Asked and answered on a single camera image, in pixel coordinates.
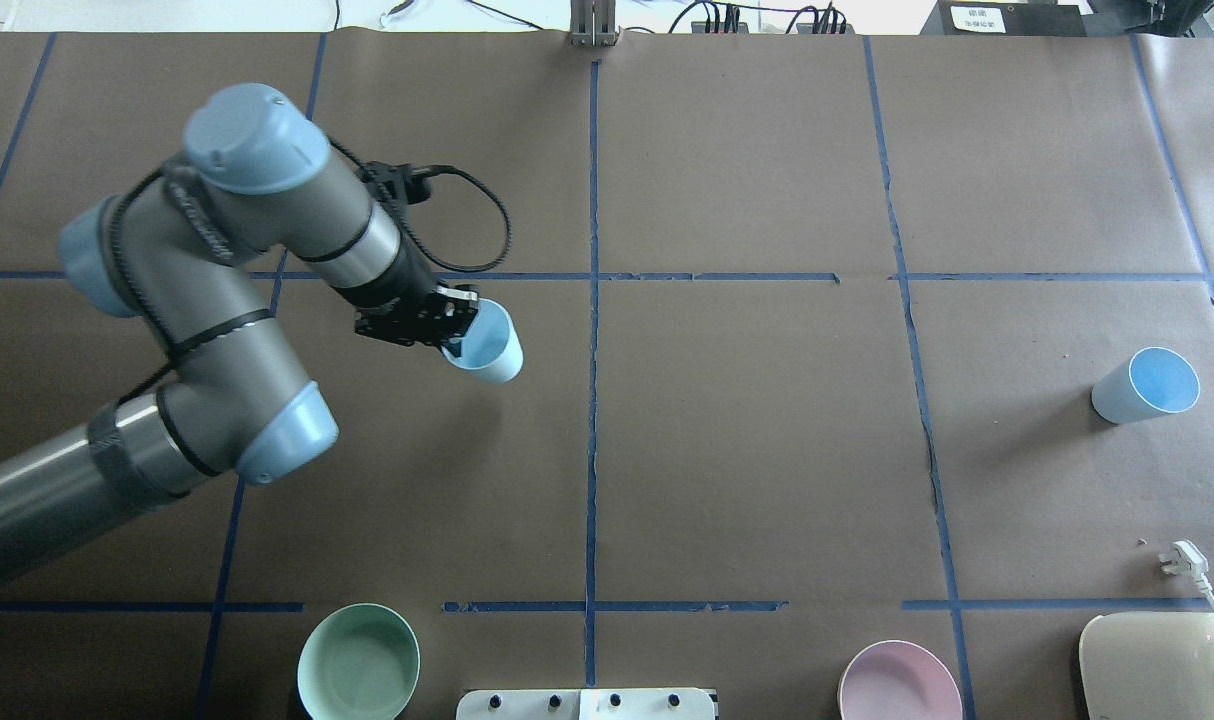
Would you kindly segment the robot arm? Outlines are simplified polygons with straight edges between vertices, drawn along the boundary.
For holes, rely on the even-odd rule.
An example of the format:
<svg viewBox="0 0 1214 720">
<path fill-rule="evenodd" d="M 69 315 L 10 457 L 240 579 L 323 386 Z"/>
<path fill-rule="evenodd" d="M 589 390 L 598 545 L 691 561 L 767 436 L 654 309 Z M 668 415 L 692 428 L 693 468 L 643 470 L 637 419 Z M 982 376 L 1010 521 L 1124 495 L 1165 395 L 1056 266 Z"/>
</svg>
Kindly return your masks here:
<svg viewBox="0 0 1214 720">
<path fill-rule="evenodd" d="M 172 382 L 146 381 L 0 463 L 0 584 L 171 506 L 220 474 L 268 484 L 337 441 L 245 266 L 282 246 L 354 307 L 354 331 L 456 355 L 482 310 L 435 274 L 382 181 L 278 87 L 223 87 L 182 149 L 59 232 L 66 278 L 104 314 L 144 319 Z"/>
</svg>

